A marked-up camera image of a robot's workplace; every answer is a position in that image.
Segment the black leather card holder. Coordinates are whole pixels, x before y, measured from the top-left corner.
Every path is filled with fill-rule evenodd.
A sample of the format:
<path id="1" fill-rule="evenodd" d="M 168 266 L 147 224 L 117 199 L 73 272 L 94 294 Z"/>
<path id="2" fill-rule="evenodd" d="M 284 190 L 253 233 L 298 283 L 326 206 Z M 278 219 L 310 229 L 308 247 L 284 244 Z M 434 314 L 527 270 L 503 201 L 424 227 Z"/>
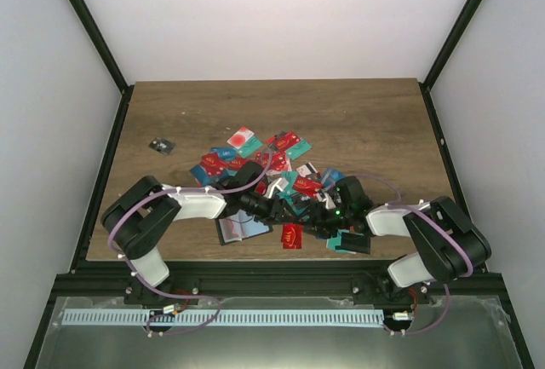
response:
<path id="1" fill-rule="evenodd" d="M 243 210 L 215 221 L 221 245 L 230 245 L 272 232 L 273 227 L 258 221 Z"/>

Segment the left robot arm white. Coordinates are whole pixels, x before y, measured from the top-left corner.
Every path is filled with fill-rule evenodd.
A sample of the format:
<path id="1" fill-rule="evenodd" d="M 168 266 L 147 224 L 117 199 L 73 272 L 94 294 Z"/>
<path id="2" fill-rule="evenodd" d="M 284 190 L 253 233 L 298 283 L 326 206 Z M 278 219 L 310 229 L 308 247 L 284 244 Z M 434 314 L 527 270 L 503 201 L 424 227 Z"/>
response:
<path id="1" fill-rule="evenodd" d="M 286 200 L 256 192 L 265 175 L 262 165 L 249 161 L 235 175 L 204 187 L 173 187 L 144 176 L 105 210 L 100 223 L 109 233 L 109 246 L 144 284 L 145 295 L 163 304 L 172 298 L 174 283 L 158 241 L 173 222 L 222 219 L 242 210 L 268 225 L 304 225 Z"/>

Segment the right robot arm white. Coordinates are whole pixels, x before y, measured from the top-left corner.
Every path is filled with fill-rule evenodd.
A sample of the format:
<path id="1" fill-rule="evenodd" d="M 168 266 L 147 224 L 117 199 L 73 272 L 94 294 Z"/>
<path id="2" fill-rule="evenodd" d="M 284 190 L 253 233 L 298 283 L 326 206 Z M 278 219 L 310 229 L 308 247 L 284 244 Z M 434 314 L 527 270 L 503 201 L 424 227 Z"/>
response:
<path id="1" fill-rule="evenodd" d="M 449 284 L 469 277 L 492 254 L 491 245 L 464 211 L 447 196 L 416 205 L 376 205 L 356 176 L 329 185 L 300 214 L 302 223 L 314 235 L 329 239 L 341 229 L 354 234 L 343 244 L 345 251 L 366 252 L 370 240 L 384 236 L 409 238 L 416 251 L 387 267 L 378 282 L 381 298 L 398 303 L 418 283 Z M 354 245 L 364 241 L 361 250 Z"/>

